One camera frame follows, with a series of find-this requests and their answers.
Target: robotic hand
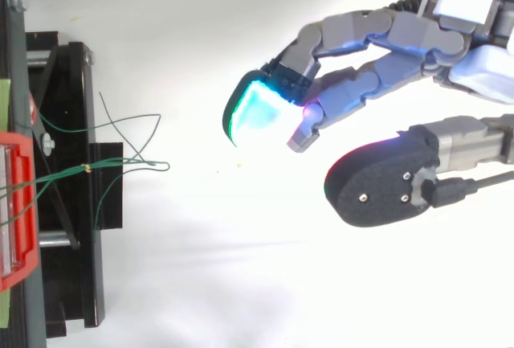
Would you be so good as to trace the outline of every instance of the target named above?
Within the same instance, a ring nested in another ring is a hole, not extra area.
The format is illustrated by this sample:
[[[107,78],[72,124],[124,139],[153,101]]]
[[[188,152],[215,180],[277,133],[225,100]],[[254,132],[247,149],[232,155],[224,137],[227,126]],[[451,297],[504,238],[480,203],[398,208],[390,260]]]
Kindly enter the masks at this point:
[[[443,87],[514,104],[513,27],[514,0],[401,0],[328,17],[304,27],[270,63],[243,77],[223,116],[225,132],[235,145],[287,142],[303,152],[320,130],[366,100],[428,76]],[[370,43],[390,53],[316,78],[319,59]],[[328,172],[325,194],[354,226],[408,219],[514,180],[514,171],[482,181],[437,178],[480,162],[514,162],[513,134],[514,114],[416,125],[345,155]]]

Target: white background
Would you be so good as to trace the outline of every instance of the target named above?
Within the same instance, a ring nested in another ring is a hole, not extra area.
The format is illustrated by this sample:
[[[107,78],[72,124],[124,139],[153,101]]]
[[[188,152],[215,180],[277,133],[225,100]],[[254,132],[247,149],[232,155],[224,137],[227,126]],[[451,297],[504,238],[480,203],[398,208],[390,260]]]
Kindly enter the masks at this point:
[[[274,162],[239,154],[222,132],[239,78],[304,24],[393,1],[31,0],[28,31],[57,30],[95,51],[94,89],[114,117],[163,114],[145,154],[172,164],[124,180],[124,229],[103,234],[107,317],[94,330],[68,323],[51,347],[514,346],[512,184],[372,229],[341,221],[323,194],[328,168],[359,145],[512,107],[427,80]],[[106,121],[99,97],[96,121]],[[120,125],[137,146],[152,126]],[[97,137],[119,139],[111,128]]]

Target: green wire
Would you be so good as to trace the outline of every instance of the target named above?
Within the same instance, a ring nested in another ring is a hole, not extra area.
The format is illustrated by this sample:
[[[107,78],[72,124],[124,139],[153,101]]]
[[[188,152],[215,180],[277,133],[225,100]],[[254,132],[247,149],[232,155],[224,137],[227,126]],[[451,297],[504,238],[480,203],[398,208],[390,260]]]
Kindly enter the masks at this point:
[[[4,222],[4,223],[0,223],[0,227],[5,226],[8,223],[14,222],[20,216],[25,214],[31,208],[31,206],[39,199],[39,197],[44,193],[44,191],[56,180],[59,180],[59,179],[62,179],[62,178],[67,178],[67,177],[70,177],[72,175],[77,175],[77,174],[80,174],[80,173],[83,173],[83,172],[89,172],[90,170],[102,169],[102,168],[105,168],[105,167],[132,166],[132,165],[140,165],[140,164],[144,164],[144,165],[152,166],[152,167],[159,166],[159,165],[166,165],[166,168],[163,169],[163,170],[153,169],[153,168],[150,168],[150,167],[142,167],[142,168],[138,168],[138,169],[134,169],[134,170],[125,171],[125,172],[121,173],[120,175],[118,175],[116,178],[114,178],[114,180],[109,184],[109,186],[107,187],[105,192],[102,194],[102,196],[100,197],[100,200],[98,202],[98,207],[96,208],[96,215],[95,215],[95,222],[94,222],[94,228],[97,229],[98,228],[98,219],[100,217],[100,208],[101,208],[102,202],[105,200],[105,197],[107,196],[107,193],[111,190],[112,186],[114,186],[114,183],[117,182],[118,180],[120,180],[120,178],[123,177],[123,175],[126,175],[128,173],[132,173],[134,171],[141,171],[141,170],[166,172],[166,171],[168,171],[171,168],[171,165],[168,162],[146,161],[141,156],[141,153],[148,146],[148,144],[152,141],[153,137],[155,136],[155,133],[157,132],[157,129],[158,129],[159,124],[161,122],[161,114],[153,113],[153,114],[138,115],[138,116],[135,116],[135,117],[126,117],[126,118],[123,118],[123,119],[119,119],[117,121],[113,121],[111,116],[110,116],[110,114],[109,114],[109,112],[108,112],[107,105],[105,104],[105,101],[104,101],[104,98],[102,97],[102,94],[100,94],[100,98],[102,100],[102,104],[104,105],[105,112],[106,112],[106,114],[108,116],[108,119],[109,119],[109,123],[105,123],[103,125],[97,125],[95,127],[86,128],[86,129],[61,129],[60,127],[58,127],[58,126],[54,125],[53,123],[51,123],[43,115],[39,114],[39,116],[41,117],[41,120],[44,121],[45,123],[47,123],[50,127],[52,127],[53,129],[56,129],[57,131],[60,131],[62,133],[83,133],[83,132],[87,132],[87,131],[92,131],[93,129],[99,129],[99,128],[102,128],[102,127],[106,127],[106,126],[112,125],[114,127],[114,129],[121,135],[121,137],[127,142],[127,144],[130,145],[130,147],[136,152],[136,154],[132,158],[109,158],[109,159],[104,159],[102,161],[94,162],[94,163],[92,163],[90,165],[87,165],[87,166],[86,165],[73,166],[73,167],[71,167],[69,169],[65,169],[65,170],[62,170],[62,171],[54,173],[54,174],[45,175],[44,177],[37,178],[34,181],[19,183],[17,185],[0,186],[0,190],[14,189],[14,190],[10,191],[9,193],[0,196],[0,200],[1,200],[1,199],[6,199],[7,197],[11,196],[12,194],[16,193],[17,191],[20,191],[20,190],[24,189],[25,187],[27,187],[29,185],[36,184],[36,183],[42,183],[42,182],[46,183],[43,186],[43,188],[41,189],[41,191],[35,196],[35,198],[22,210],[22,212],[17,214],[14,218],[12,218],[12,219]],[[137,119],[137,118],[142,118],[142,117],[157,117],[157,123],[155,124],[155,127],[154,127],[154,129],[152,131],[152,134],[150,135],[149,139],[146,141],[146,143],[143,145],[143,147],[138,151],[133,146],[133,144],[130,143],[130,141],[123,135],[123,133],[116,127],[116,123],[119,123],[119,122],[122,122],[122,121],[129,121],[129,120],[132,120],[132,119]]]
[[[29,211],[29,209],[32,207],[32,205],[34,205],[39,197],[41,195],[43,195],[43,193],[45,192],[45,190],[51,185],[51,182],[47,182],[47,184],[45,186],[43,186],[43,188],[41,189],[41,191],[35,196],[34,199],[32,199],[28,205],[25,206],[25,208],[23,210],[21,210],[17,215],[15,215],[13,218],[9,219],[8,221],[6,222],[2,222],[0,223],[0,227],[2,226],[6,226],[8,225],[9,223],[13,223],[16,219],[18,219],[19,217],[21,217],[22,215],[24,215],[27,211]]]

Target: black bracket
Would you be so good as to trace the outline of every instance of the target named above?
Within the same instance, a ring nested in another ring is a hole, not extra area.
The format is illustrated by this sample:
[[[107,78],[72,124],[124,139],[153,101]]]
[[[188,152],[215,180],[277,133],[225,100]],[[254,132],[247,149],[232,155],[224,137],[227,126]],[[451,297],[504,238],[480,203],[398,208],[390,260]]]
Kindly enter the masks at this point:
[[[27,33],[29,81],[38,112],[32,127],[37,177],[123,157],[122,143],[96,143],[94,130],[63,133],[41,120],[43,115],[68,130],[95,126],[89,48],[83,43],[59,45],[57,37],[57,32]],[[44,134],[55,142],[51,151],[44,148]],[[41,248],[48,338],[65,336],[66,320],[84,319],[86,328],[104,320],[100,230],[122,227],[122,180],[104,200],[97,228],[95,216],[105,187],[122,172],[118,166],[61,179],[38,202],[41,240],[66,233],[64,244],[51,240]]]

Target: red clamp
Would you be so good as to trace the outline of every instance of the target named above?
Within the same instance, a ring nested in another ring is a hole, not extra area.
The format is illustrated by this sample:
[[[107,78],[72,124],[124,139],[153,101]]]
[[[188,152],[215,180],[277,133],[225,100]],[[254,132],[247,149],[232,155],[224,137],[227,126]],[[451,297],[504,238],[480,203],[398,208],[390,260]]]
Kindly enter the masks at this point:
[[[0,133],[0,186],[18,185],[34,178],[32,139],[19,133]],[[0,190],[0,196],[8,193]],[[20,215],[34,199],[34,184],[0,199],[0,224],[7,223],[0,226],[0,292],[27,278],[39,264],[35,203]]]

